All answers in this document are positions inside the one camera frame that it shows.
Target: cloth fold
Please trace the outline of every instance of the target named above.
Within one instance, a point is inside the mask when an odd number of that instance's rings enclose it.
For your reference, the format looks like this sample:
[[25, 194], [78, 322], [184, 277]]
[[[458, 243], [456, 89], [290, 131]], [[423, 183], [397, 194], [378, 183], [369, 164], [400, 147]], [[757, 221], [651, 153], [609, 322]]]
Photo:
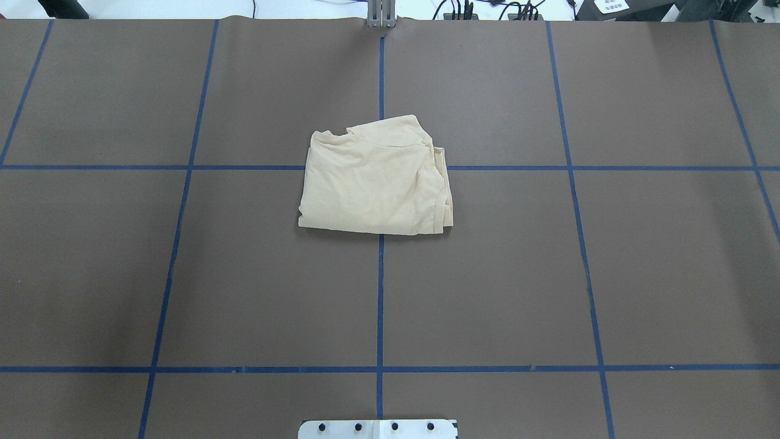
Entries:
[[371, 234], [440, 234], [452, 226], [443, 148], [415, 116], [366, 123], [337, 136], [315, 131], [306, 160], [300, 227]]

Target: white paper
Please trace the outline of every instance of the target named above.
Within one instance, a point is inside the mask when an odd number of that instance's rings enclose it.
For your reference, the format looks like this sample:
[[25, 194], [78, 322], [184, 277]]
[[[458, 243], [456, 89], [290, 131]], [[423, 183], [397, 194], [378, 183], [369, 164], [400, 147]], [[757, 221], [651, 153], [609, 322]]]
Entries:
[[602, 14], [624, 11], [629, 8], [626, 0], [594, 0], [596, 7]]

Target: gray tabletop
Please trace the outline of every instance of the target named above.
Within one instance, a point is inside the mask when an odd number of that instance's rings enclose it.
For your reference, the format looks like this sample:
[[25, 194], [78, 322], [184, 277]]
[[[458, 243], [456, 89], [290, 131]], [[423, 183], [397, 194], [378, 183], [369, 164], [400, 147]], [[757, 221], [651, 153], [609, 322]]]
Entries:
[[[364, 24], [0, 20], [0, 436], [780, 436], [780, 27]], [[455, 226], [297, 227], [405, 114]]]

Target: white floor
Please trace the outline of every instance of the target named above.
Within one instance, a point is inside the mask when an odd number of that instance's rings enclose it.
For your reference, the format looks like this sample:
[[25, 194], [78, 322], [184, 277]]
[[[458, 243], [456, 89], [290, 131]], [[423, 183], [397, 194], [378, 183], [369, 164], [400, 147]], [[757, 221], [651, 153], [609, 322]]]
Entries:
[[[340, 18], [366, 16], [365, 2], [351, 0], [255, 0], [257, 18]], [[184, 18], [210, 19], [226, 16], [252, 16], [252, 0], [80, 0], [92, 18], [95, 19], [154, 19]], [[438, 0], [397, 0], [399, 16], [419, 20], [430, 20]], [[443, 12], [449, 12], [445, 5]], [[476, 2], [474, 12], [481, 20], [496, 20], [503, 6], [493, 7], [487, 2]], [[768, 22], [780, 21], [777, 8], [763, 6], [763, 0], [750, 10]], [[574, 15], [566, 0], [545, 0], [539, 12], [546, 20], [572, 20]], [[8, 18], [47, 18], [43, 8], [34, 0], [5, 0], [0, 4], [0, 13]], [[675, 13], [667, 15], [673, 20]]]

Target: white metal bracket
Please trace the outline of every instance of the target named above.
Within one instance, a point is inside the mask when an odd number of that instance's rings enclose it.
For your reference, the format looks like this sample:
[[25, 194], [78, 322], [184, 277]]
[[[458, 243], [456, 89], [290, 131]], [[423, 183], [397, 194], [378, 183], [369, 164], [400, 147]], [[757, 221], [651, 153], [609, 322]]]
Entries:
[[450, 419], [306, 421], [298, 439], [458, 439]]
[[395, 27], [395, 0], [368, 0], [369, 27]]

